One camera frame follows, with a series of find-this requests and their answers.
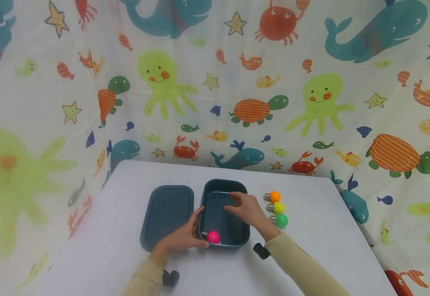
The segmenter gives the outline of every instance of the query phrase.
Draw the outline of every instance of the beige sleeve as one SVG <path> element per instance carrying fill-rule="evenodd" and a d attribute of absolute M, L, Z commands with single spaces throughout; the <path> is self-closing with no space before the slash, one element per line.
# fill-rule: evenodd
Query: beige sleeve
<path fill-rule="evenodd" d="M 305 296 L 348 296 L 340 283 L 287 234 L 281 232 L 279 236 L 266 242 L 266 249 Z"/>
<path fill-rule="evenodd" d="M 149 260 L 141 261 L 122 296 L 158 296 L 163 269 Z"/>

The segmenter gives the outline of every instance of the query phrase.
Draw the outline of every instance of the red crab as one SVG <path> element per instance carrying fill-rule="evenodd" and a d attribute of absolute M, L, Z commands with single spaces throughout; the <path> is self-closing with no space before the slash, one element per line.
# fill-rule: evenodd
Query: red crab
<path fill-rule="evenodd" d="M 296 0 L 297 8 L 301 10 L 299 17 L 296 17 L 295 13 L 281 6 L 273 6 L 273 0 L 269 1 L 269 8 L 264 11 L 259 19 L 259 30 L 255 32 L 257 40 L 259 37 L 259 42 L 263 40 L 264 37 L 269 40 L 283 40 L 284 45 L 287 45 L 287 40 L 289 39 L 289 44 L 292 44 L 291 34 L 294 34 L 296 40 L 299 39 L 299 35 L 294 32 L 296 28 L 297 21 L 302 18 L 303 12 L 309 7 L 310 0 Z"/>
<path fill-rule="evenodd" d="M 195 143 L 190 141 L 190 145 L 195 148 L 194 150 L 191 147 L 179 146 L 179 143 L 183 142 L 184 140 L 185 137 L 181 137 L 180 135 L 177 136 L 177 145 L 174 147 L 174 154 L 172 156 L 174 156 L 175 158 L 190 158 L 193 161 L 199 159 L 199 157 L 195 155 L 195 153 L 199 149 L 198 141 L 195 141 Z"/>
<path fill-rule="evenodd" d="M 98 14 L 98 11 L 95 7 L 88 5 L 88 0 L 75 0 L 75 6 L 77 7 L 77 11 L 80 15 L 79 25 L 82 24 L 82 31 L 87 31 L 87 25 L 85 25 L 85 20 L 87 20 L 87 23 L 90 22 L 88 16 L 90 16 L 92 20 L 95 19 L 93 14 L 88 9 L 93 10 L 95 14 Z"/>
<path fill-rule="evenodd" d="M 317 157 L 314 159 L 316 165 L 312 165 L 310 162 L 302 162 L 301 160 L 303 158 L 309 157 L 312 153 L 305 152 L 301 158 L 299 158 L 298 162 L 294 162 L 292 167 L 289 169 L 289 172 L 296 172 L 296 173 L 302 173 L 306 174 L 308 176 L 311 176 L 312 174 L 315 174 L 314 169 L 317 168 L 323 161 L 324 158 L 321 157 L 318 159 Z"/>

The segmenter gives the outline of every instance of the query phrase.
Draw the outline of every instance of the white table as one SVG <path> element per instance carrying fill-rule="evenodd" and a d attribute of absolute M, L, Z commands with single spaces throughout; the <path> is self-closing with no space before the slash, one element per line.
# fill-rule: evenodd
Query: white table
<path fill-rule="evenodd" d="M 139 236 L 151 192 L 187 185 L 196 209 L 213 178 L 240 181 L 262 206 L 264 193 L 279 191 L 289 218 L 284 231 L 351 295 L 396 295 L 328 178 L 138 161 L 119 164 L 35 295 L 119 295 L 148 255 Z M 272 258 L 261 260 L 253 252 L 258 242 L 263 240 L 252 228 L 249 242 L 237 251 L 192 249 L 171 256 L 166 269 L 177 270 L 180 280 L 174 289 L 163 287 L 161 296 L 302 295 Z"/>

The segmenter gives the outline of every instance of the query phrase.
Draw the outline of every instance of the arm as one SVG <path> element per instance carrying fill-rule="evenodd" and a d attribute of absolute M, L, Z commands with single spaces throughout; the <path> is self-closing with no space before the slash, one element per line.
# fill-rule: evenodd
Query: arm
<path fill-rule="evenodd" d="M 266 249 L 274 261 L 292 278 L 305 296 L 348 296 L 347 291 L 328 271 L 266 218 L 256 197 L 239 192 L 232 192 L 230 196 L 237 206 L 226 206 L 225 210 L 256 228 L 266 241 Z"/>

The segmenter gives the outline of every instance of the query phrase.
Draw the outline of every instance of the printed fabric backdrop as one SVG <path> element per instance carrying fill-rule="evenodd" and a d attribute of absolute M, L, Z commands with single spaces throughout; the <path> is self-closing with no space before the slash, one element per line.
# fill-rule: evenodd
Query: printed fabric backdrop
<path fill-rule="evenodd" d="M 0 0 L 0 296 L 124 159 L 331 178 L 430 295 L 430 0 Z"/>

